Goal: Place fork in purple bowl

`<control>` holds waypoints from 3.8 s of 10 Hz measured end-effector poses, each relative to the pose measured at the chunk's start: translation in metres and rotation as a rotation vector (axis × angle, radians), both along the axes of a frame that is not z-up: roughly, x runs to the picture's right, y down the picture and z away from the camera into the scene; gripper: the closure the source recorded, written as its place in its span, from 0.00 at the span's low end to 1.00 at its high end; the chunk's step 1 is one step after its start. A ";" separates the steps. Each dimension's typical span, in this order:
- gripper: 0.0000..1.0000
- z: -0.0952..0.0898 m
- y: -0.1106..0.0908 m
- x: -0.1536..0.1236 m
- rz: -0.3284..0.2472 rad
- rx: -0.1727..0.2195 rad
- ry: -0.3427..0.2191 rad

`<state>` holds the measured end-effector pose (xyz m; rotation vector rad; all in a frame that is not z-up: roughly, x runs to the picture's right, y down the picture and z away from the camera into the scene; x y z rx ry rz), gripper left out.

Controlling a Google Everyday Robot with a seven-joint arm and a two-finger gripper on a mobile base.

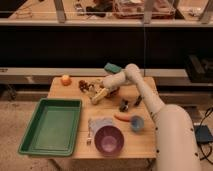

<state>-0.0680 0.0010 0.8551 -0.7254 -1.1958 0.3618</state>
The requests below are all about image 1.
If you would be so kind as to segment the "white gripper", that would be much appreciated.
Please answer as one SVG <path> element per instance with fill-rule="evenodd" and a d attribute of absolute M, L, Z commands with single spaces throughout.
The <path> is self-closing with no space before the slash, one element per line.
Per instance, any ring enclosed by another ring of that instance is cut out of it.
<path fill-rule="evenodd" d="M 95 87 L 95 90 L 90 92 L 91 102 L 95 105 L 108 94 L 108 89 L 103 85 L 103 81 L 101 79 L 93 80 L 90 83 Z"/>

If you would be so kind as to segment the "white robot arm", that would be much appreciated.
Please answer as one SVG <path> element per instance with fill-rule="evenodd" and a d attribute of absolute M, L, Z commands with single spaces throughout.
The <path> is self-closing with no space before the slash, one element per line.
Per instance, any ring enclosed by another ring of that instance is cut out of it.
<path fill-rule="evenodd" d="M 179 105 L 165 104 L 144 81 L 139 67 L 128 64 L 121 72 L 106 76 L 103 89 L 91 102 L 125 84 L 134 84 L 155 123 L 156 171 L 201 171 L 195 129 L 189 114 Z"/>

